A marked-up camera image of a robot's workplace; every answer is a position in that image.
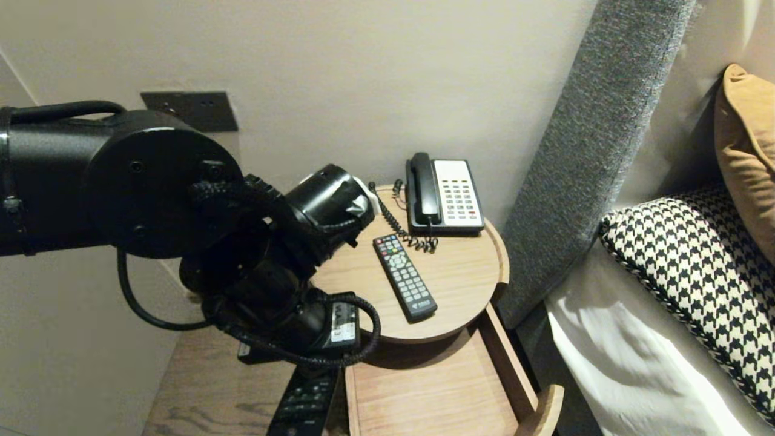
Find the black cable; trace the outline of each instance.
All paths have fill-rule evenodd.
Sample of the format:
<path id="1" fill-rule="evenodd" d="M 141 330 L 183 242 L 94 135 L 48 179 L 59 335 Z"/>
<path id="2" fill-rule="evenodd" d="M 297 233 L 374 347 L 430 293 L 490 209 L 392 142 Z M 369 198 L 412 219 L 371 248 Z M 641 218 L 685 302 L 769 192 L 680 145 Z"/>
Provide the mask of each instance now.
<path id="1" fill-rule="evenodd" d="M 358 220 L 356 220 L 355 218 L 350 218 L 349 220 L 343 221 L 338 224 L 324 224 L 317 227 L 326 233 L 331 233 L 331 232 L 339 231 L 341 229 L 345 229 L 347 227 L 355 226 L 356 224 L 358 224 Z"/>
<path id="2" fill-rule="evenodd" d="M 400 192 L 401 185 L 403 185 L 401 179 L 395 181 L 393 184 L 394 195 L 397 195 L 397 191 Z M 393 229 L 395 234 L 400 237 L 401 240 L 407 244 L 407 246 L 414 247 L 417 251 L 423 250 L 425 253 L 433 254 L 436 252 L 436 247 L 439 246 L 438 237 L 426 237 L 425 240 L 420 240 L 418 237 L 409 234 L 409 232 L 404 230 L 404 227 L 401 226 L 396 217 L 393 216 L 391 211 L 388 210 L 388 207 L 385 206 L 385 203 L 382 202 L 379 194 L 377 194 L 377 184 L 374 182 L 369 182 L 368 186 L 369 190 L 377 196 L 377 201 L 380 203 L 380 208 L 382 208 L 382 215 L 385 217 L 385 220 L 388 224 L 390 224 L 390 227 Z"/>
<path id="3" fill-rule="evenodd" d="M 282 358 L 290 363 L 295 363 L 296 365 L 309 365 L 309 366 L 316 366 L 316 367 L 323 367 L 323 368 L 338 368 L 343 366 L 349 366 L 362 361 L 364 358 L 366 358 L 377 348 L 377 344 L 379 343 L 379 339 L 382 332 L 382 323 L 380 322 L 380 317 L 379 317 L 379 314 L 377 313 L 377 310 L 374 309 L 374 306 L 372 306 L 365 299 L 362 299 L 356 295 L 352 295 L 352 294 L 349 294 L 349 295 L 338 294 L 338 295 L 332 295 L 332 296 L 329 296 L 326 294 L 322 294 L 322 295 L 323 297 L 319 299 L 319 301 L 328 302 L 328 303 L 351 303 L 354 306 L 361 308 L 364 312 L 366 312 L 369 318 L 371 318 L 371 324 L 372 324 L 371 339 L 369 340 L 369 343 L 366 344 L 365 347 L 361 348 L 354 355 L 347 355 L 343 358 L 338 358 L 338 359 L 308 358 L 308 357 L 297 355 L 290 351 L 284 350 L 274 342 L 268 341 L 263 337 L 253 334 L 238 324 L 230 323 L 229 321 L 226 321 L 225 317 L 219 316 L 220 309 L 215 309 L 215 314 L 212 316 L 211 319 L 215 324 L 215 326 L 218 329 L 222 330 L 224 333 L 231 335 L 232 337 L 236 338 L 239 341 L 242 341 L 245 344 L 250 345 L 251 347 L 256 347 L 264 351 L 268 351 L 271 354 L 274 354 L 277 357 Z"/>
<path id="4" fill-rule="evenodd" d="M 104 100 L 85 100 L 83 102 L 62 103 L 60 105 L 32 106 L 13 110 L 14 123 L 41 123 L 74 116 L 96 113 L 124 113 L 126 109 L 118 103 Z"/>
<path id="5" fill-rule="evenodd" d="M 190 324 L 170 323 L 165 320 L 160 320 L 159 318 L 156 318 L 155 316 L 146 312 L 145 309 L 143 309 L 143 307 L 140 305 L 140 302 L 137 301 L 137 298 L 135 298 L 135 295 L 132 292 L 132 286 L 129 284 L 129 274 L 127 273 L 126 268 L 126 252 L 120 248 L 117 248 L 116 252 L 118 253 L 119 283 L 121 284 L 121 293 L 124 295 L 126 303 L 129 304 L 129 308 L 132 309 L 132 311 L 138 317 L 140 317 L 140 319 L 155 327 L 163 328 L 164 330 L 175 331 L 197 330 L 212 325 L 212 322 L 209 320 Z"/>

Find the wall plate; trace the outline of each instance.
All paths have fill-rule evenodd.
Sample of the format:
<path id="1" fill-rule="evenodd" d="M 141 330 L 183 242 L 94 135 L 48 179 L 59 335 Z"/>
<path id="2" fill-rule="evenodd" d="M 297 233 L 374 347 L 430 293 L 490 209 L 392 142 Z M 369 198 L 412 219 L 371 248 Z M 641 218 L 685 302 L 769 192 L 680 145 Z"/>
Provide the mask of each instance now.
<path id="1" fill-rule="evenodd" d="M 168 113 L 200 132 L 236 132 L 229 96 L 214 92 L 141 92 L 148 109 Z"/>

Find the mustard pillow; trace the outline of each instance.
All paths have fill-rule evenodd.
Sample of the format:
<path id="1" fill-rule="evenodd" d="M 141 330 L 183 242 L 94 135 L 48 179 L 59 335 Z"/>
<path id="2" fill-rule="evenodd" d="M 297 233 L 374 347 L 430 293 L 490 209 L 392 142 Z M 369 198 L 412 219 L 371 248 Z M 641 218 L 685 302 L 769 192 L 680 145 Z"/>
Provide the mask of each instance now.
<path id="1" fill-rule="evenodd" d="M 716 95 L 715 141 L 735 207 L 775 265 L 775 85 L 729 65 Z"/>

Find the white bed sheet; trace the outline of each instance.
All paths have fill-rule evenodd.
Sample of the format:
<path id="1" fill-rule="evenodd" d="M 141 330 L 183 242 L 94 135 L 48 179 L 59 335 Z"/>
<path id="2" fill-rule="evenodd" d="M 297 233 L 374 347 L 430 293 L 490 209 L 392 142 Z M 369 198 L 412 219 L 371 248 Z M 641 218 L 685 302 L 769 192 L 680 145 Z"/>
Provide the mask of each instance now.
<path id="1" fill-rule="evenodd" d="M 604 433 L 775 434 L 599 242 L 546 308 L 556 346 Z"/>

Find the black robotic arm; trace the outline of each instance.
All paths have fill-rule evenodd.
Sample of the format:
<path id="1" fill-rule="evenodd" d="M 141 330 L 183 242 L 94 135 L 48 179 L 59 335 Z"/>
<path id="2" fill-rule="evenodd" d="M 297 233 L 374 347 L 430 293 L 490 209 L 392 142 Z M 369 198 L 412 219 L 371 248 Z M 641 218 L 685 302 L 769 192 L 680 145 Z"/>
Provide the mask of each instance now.
<path id="1" fill-rule="evenodd" d="M 111 115 L 77 118 L 98 113 Z M 368 302 L 309 281 L 374 219 L 366 187 L 333 164 L 282 195 L 243 177 L 223 147 L 173 116 L 101 101 L 2 107 L 0 200 L 0 255 L 113 245 L 127 303 L 157 327 L 212 324 L 314 366 L 357 362 L 379 338 Z M 181 281 L 202 297 L 205 320 L 175 324 L 146 312 L 127 254 L 182 258 Z M 373 319 L 364 347 L 355 306 Z"/>

